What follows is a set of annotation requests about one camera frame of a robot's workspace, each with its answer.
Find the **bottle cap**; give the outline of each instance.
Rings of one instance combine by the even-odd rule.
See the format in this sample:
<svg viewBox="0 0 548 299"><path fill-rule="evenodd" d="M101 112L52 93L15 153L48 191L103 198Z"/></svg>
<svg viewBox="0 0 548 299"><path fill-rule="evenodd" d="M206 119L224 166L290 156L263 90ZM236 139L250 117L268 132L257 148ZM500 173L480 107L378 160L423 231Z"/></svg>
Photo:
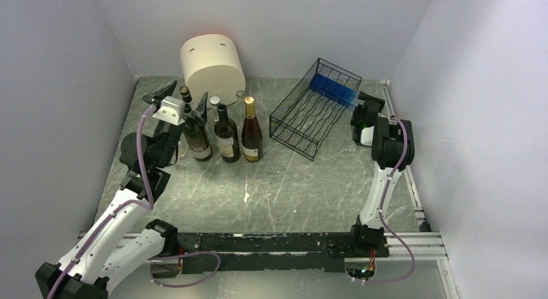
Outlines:
<svg viewBox="0 0 548 299"><path fill-rule="evenodd" d="M213 96L209 98L209 102L211 103L212 106L217 107L219 103L221 103L221 98L217 96Z"/></svg>
<svg viewBox="0 0 548 299"><path fill-rule="evenodd" d="M246 117L255 117L255 99L253 97L246 97Z"/></svg>

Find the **black metal bar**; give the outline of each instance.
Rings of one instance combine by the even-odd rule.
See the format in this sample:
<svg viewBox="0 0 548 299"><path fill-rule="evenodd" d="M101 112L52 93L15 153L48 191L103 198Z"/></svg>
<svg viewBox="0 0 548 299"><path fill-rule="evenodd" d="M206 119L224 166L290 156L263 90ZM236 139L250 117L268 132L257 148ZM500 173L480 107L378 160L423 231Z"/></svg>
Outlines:
<svg viewBox="0 0 548 299"><path fill-rule="evenodd" d="M316 127L317 127L318 124L322 121L322 119L325 118L325 115L326 115L327 113L329 113L329 108L331 107L331 104L332 104L331 102L332 102L333 100L330 100L329 98L325 98L325 99L326 99L326 102L324 103L324 106L320 109L320 111L318 112L318 114L316 114L316 116L314 116L314 119L312 120L312 123L310 124L310 126L308 126L308 128L307 128L305 131L303 131L304 134L306 134L307 131L308 131L308 129L310 129L310 127L312 127L312 125L314 125L314 127L313 127L312 130L310 131L310 134L312 134L312 133L314 132L314 130L316 130ZM320 119L318 119L318 121L316 121L316 118L318 118L321 114L322 114L322 117L321 117Z"/></svg>
<svg viewBox="0 0 548 299"><path fill-rule="evenodd" d="M306 159L308 159L308 160L310 160L310 161L314 161L314 155L307 154L306 152L304 152L304 151L302 151L302 150L300 150L300 149L298 149L298 148L296 148L296 147L293 147L293 146L287 144L286 142L284 142L283 139L280 139L280 138L278 138L277 136L271 135L271 138L277 140L277 141L278 141L280 144L282 144L283 146L285 146L285 147L287 147L287 148L293 150L293 151L296 152L297 154L299 154L299 155L305 157Z"/></svg>
<svg viewBox="0 0 548 299"><path fill-rule="evenodd" d="M320 95L317 95L317 97L318 98L316 98L316 101L314 101L314 104L312 105L312 107L305 113L304 118L301 119L301 121L299 122L297 126L295 126L297 130L301 128L302 126L304 126L308 116L316 111L318 104L322 101L322 98Z"/></svg>
<svg viewBox="0 0 548 299"><path fill-rule="evenodd" d="M322 125L320 126L320 129L318 129L318 131L317 131L314 135L312 135L312 132L314 132L314 130L316 129L316 128L314 127L314 129L310 132L310 136L311 136L311 137L315 138L316 135L318 135L318 133L320 133L320 131L323 129L325 123L326 123L328 120L330 120L330 117L331 117L331 115L334 113L335 108L337 108L337 105L338 105L338 103L335 103L335 106L333 107L332 111L329 113L329 115L327 116L327 118L325 118L325 119L324 119L324 117L321 118L321 119L324 119L324 120L323 120L323 122L322 122ZM332 125L333 123L334 123L334 122L332 121L331 123L328 124L328 126L326 127L326 130L324 131L324 133L323 133L322 136L320 137L320 141L323 141L323 139L325 138L325 135L326 135L326 131L327 131L327 130L330 130L330 129L329 129L330 126L333 127L333 125Z"/></svg>
<svg viewBox="0 0 548 299"><path fill-rule="evenodd" d="M324 269L344 272L345 258L369 257L369 251L353 248L353 238L348 232L180 233L178 239L185 253L218 253L220 271ZM377 257L389 255L387 247L376 253ZM215 266L216 259L208 255L186 258L182 274L212 271Z"/></svg>
<svg viewBox="0 0 548 299"><path fill-rule="evenodd" d="M324 133L322 134L322 137L320 139L320 143L318 144L317 148L319 148L323 141L327 138L327 135L329 134L329 131L331 131L331 129L333 128L333 126L337 123L337 121L339 120L339 118L341 118L342 114L343 114L343 110L344 110L344 106L340 105L341 108L337 111L337 113L335 114L335 119L332 123L330 123L328 125L328 127L326 128L326 130L324 131Z"/></svg>
<svg viewBox="0 0 548 299"><path fill-rule="evenodd" d="M308 95L308 97L306 98L304 103L301 103L299 105L298 109L295 111L295 115L293 115L293 117L288 120L288 122L287 122L288 125L291 125L295 121L295 118L297 118L297 116L299 116L299 113L302 112L303 110L306 110L306 108L308 107L308 103L310 103L310 100L312 100L312 97L314 96L314 91L310 90L310 89L309 89L309 91L310 91L310 94Z"/></svg>
<svg viewBox="0 0 548 299"><path fill-rule="evenodd" d="M282 122L279 122L279 121L277 121L277 123L280 123L281 125L283 125L283 127L284 127L285 129L289 129L290 131L293 131L294 133L297 133L298 135L300 135L300 136L306 138L308 141L311 141L311 142L314 143L314 144L316 144L316 143L318 142L316 139L313 139L313 138L311 138L311 137L309 137L309 136L303 134L301 131L298 131L297 129L295 129L295 128L289 126L289 125L286 124L286 123L282 123Z"/></svg>

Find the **white wine bottle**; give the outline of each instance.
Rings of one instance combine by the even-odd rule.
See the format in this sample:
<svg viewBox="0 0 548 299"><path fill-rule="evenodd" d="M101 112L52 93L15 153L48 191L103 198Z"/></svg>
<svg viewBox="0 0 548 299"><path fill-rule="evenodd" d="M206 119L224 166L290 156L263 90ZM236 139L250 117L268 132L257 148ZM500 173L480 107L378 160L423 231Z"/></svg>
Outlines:
<svg viewBox="0 0 548 299"><path fill-rule="evenodd" d="M242 129L242 146L244 147L244 158L255 162L262 158L262 131L255 114L255 100L253 97L246 97L246 119Z"/></svg>
<svg viewBox="0 0 548 299"><path fill-rule="evenodd" d="M225 162L236 162L241 156L238 128L236 123L228 118L226 105L219 104L217 112L219 113L219 121L215 123L215 138L217 139L219 153Z"/></svg>

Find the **blue object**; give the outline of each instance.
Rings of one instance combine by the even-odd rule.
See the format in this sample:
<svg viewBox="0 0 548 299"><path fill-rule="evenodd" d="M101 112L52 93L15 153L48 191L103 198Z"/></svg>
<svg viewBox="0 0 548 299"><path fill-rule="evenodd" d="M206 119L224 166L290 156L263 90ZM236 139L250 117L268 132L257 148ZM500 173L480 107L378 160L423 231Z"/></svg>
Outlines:
<svg viewBox="0 0 548 299"><path fill-rule="evenodd" d="M351 105L356 97L354 90L318 73L310 81L310 89L334 100L344 107Z"/></svg>

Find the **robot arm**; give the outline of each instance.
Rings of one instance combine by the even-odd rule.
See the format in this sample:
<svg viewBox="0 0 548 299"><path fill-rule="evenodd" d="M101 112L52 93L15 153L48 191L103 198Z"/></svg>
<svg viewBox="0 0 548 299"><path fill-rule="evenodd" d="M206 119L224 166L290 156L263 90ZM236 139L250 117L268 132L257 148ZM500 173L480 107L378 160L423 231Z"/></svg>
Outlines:
<svg viewBox="0 0 548 299"><path fill-rule="evenodd" d="M171 97L176 84L172 81L143 97L145 102L159 108L154 115L160 120L154 135L142 136L141 140L154 201L169 181L170 175L160 169L171 165L182 134L182 123L185 119L201 123L206 120L203 113L185 112L186 104ZM200 101L204 108L206 100L207 93ZM44 263L37 270L36 280L44 298L106 299L120 281L149 258L178 254L177 228L160 220L149 223L132 243L112 253L149 206L137 158L135 134L123 139L120 162L128 166L128 173L108 209L57 264Z"/></svg>
<svg viewBox="0 0 548 299"><path fill-rule="evenodd" d="M353 249L363 255L367 255L371 250L379 251L386 243L384 225L379 216L382 213L385 217L385 209L390 203L397 180L405 167L413 162L415 156L411 122L402 120L406 129L407 150L398 169L394 171L392 177L389 176L402 156L404 149L403 134L397 123L380 115L381 110L382 107L377 106L366 107L364 105L361 108L357 107L352 117L354 124L351 123L353 126L353 140L361 141L359 144L364 146L370 143L371 158L375 161L373 182L366 204L358 215L356 224L350 230L353 238ZM364 139L362 137L363 131L371 128L371 125L373 126L372 137Z"/></svg>

